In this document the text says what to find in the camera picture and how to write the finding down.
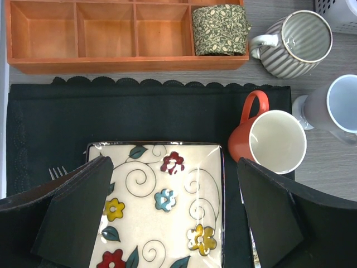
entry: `dark green placemat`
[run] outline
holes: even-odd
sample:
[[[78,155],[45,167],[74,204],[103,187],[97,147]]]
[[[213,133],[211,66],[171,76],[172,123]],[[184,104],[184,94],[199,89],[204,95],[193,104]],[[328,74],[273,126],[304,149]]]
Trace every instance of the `dark green placemat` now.
[[[289,87],[218,83],[183,85],[98,78],[56,79],[53,85],[13,84],[7,113],[7,194],[49,181],[49,167],[68,171],[85,162],[97,141],[215,142],[225,157],[225,267],[253,267],[247,217],[236,163],[226,143],[239,124],[243,103],[264,90],[271,109],[291,113]],[[252,113],[257,112],[257,102]]]

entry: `green floral fabric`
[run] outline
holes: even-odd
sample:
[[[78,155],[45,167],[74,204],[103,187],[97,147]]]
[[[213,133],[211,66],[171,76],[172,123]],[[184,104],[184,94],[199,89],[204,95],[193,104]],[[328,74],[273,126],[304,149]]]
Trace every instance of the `green floral fabric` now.
[[[194,10],[194,39],[197,56],[244,55],[252,25],[244,7],[220,4]]]

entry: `painted flower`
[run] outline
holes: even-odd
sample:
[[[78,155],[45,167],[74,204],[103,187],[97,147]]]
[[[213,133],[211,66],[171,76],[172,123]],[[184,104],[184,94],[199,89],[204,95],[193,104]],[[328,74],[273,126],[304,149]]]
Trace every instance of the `painted flower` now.
[[[104,215],[107,215],[108,221],[112,222],[115,219],[123,218],[124,203],[120,203],[118,198],[113,198],[111,201],[105,202]]]
[[[169,156],[163,158],[160,170],[168,172],[170,175],[176,174],[179,170],[183,171],[185,169],[184,161],[184,158],[179,156],[178,152],[171,152]]]
[[[161,193],[155,194],[155,207],[157,210],[162,209],[165,212],[169,212],[174,205],[176,205],[176,200],[173,191],[168,189],[163,189]]]
[[[123,251],[115,250],[114,253],[105,251],[103,260],[97,264],[97,268],[125,268],[126,263],[122,260]]]
[[[217,242],[213,238],[213,235],[213,228],[203,228],[202,224],[198,224],[195,229],[191,229],[187,233],[187,237],[190,240],[189,249],[198,249],[202,256],[207,256],[210,253],[210,250],[214,250],[217,246]]]

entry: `red flower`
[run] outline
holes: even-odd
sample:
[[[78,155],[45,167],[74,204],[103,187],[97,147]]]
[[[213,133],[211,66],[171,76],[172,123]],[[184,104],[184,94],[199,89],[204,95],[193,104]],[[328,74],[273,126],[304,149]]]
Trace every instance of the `red flower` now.
[[[178,152],[171,152],[169,156],[163,158],[163,164],[160,167],[160,170],[163,172],[168,171],[170,175],[176,174],[179,168],[181,171],[185,169],[185,166],[183,165],[184,161],[184,158],[179,156]]]
[[[103,261],[97,264],[97,268],[125,268],[125,262],[122,261],[123,251],[115,250],[114,253],[110,253],[109,251],[105,251],[103,254]]]

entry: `ceramic plate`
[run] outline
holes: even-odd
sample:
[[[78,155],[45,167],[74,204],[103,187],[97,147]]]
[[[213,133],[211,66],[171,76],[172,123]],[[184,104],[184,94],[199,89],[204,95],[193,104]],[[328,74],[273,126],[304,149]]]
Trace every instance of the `ceramic plate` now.
[[[88,160],[114,171],[90,268],[223,266],[221,147],[208,143],[101,142]]]

